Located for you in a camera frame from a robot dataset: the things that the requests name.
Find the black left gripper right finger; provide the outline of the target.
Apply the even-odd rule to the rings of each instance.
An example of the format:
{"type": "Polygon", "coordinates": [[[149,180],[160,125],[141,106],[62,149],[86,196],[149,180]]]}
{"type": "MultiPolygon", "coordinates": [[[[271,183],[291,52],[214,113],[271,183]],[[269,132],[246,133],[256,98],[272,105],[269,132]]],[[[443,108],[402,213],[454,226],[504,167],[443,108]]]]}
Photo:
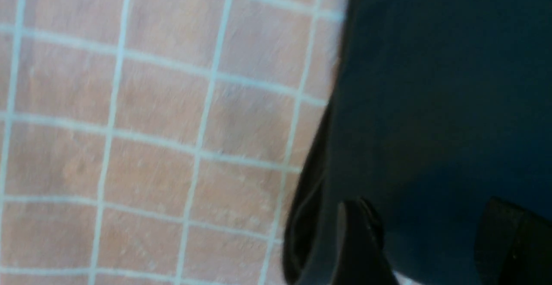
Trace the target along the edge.
{"type": "Polygon", "coordinates": [[[493,197],[480,218],[474,261],[483,285],[549,285],[552,223],[493,197]]]}

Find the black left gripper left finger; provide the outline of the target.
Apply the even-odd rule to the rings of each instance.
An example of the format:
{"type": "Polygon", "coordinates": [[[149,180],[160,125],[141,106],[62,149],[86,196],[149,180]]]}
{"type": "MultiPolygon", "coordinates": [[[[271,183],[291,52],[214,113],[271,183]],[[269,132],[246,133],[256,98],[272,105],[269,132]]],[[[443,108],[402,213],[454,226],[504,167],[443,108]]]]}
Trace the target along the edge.
{"type": "Polygon", "coordinates": [[[398,285],[383,254],[383,222],[368,200],[339,204],[336,238],[335,285],[398,285]]]}

